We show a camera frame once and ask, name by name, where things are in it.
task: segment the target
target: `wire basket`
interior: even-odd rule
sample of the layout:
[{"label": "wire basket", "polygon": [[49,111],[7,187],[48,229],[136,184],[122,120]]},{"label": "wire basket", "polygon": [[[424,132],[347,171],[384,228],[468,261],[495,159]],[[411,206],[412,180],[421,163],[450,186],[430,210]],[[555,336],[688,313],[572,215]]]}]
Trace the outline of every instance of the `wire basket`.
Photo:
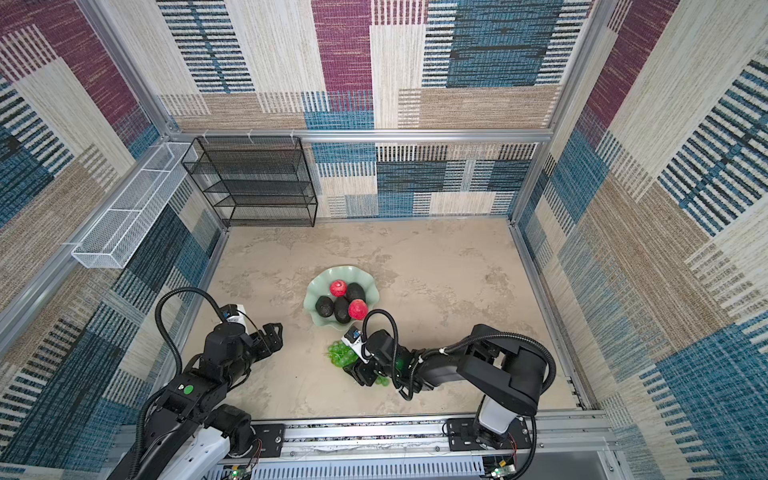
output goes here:
[{"label": "wire basket", "polygon": [[72,251],[86,268],[125,268],[184,179],[187,143],[166,143],[99,217]]},{"label": "wire basket", "polygon": [[317,196],[298,138],[198,137],[182,164],[228,227],[315,225]]}]

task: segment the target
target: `white wire basket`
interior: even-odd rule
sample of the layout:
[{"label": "white wire basket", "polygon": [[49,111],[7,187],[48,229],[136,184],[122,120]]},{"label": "white wire basket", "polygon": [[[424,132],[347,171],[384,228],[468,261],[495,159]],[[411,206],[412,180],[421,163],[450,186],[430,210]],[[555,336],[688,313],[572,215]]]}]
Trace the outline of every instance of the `white wire basket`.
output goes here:
[{"label": "white wire basket", "polygon": [[186,143],[163,144],[118,198],[94,223],[72,256],[85,268],[125,268],[155,220],[187,174],[184,153],[197,153]]}]

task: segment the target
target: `black wire shelf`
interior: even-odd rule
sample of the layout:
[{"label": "black wire shelf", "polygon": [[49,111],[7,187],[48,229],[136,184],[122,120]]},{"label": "black wire shelf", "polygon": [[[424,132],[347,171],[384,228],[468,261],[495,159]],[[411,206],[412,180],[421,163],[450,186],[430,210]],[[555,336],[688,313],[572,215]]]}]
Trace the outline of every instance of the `black wire shelf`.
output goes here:
[{"label": "black wire shelf", "polygon": [[317,195],[298,138],[198,137],[182,164],[228,227],[315,225]]}]

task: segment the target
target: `patterned carpet wall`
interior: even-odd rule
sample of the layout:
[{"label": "patterned carpet wall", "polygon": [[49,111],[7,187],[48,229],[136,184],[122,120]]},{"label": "patterned carpet wall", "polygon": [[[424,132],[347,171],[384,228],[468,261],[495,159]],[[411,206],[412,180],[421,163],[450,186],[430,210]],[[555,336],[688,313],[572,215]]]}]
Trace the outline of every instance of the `patterned carpet wall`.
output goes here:
[{"label": "patterned carpet wall", "polygon": [[635,478],[768,478],[768,3],[621,0],[520,227]]},{"label": "patterned carpet wall", "polygon": [[0,310],[157,139],[73,0],[0,0]]},{"label": "patterned carpet wall", "polygon": [[[200,284],[220,236],[185,180],[123,270],[78,266],[0,362],[0,476],[93,479],[168,356],[157,299]],[[192,294],[164,307],[176,335]]]},{"label": "patterned carpet wall", "polygon": [[592,3],[99,1],[168,114],[203,130],[546,127]]},{"label": "patterned carpet wall", "polygon": [[511,213],[536,144],[304,144],[319,218]]}]

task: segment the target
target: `scalloped bowl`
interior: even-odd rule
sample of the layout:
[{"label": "scalloped bowl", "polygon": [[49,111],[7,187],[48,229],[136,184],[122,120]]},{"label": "scalloped bowl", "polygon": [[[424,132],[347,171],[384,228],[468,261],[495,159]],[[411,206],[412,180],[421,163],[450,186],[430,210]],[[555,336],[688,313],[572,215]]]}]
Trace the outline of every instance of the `scalloped bowl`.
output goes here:
[{"label": "scalloped bowl", "polygon": [[333,315],[328,318],[323,318],[318,314],[317,310],[315,310],[317,299],[321,296],[326,295],[331,297],[331,299],[335,299],[330,291],[330,284],[333,283],[334,280],[344,280],[347,285],[350,283],[359,283],[362,289],[366,291],[366,305],[368,305],[368,310],[372,309],[373,306],[379,302],[379,290],[376,289],[376,281],[370,273],[364,272],[356,266],[351,265],[332,266],[316,276],[315,279],[310,282],[309,286],[306,288],[306,296],[304,297],[304,310],[312,317],[312,321],[315,325],[328,325],[343,332],[349,328],[349,324],[352,322],[339,323]]}]

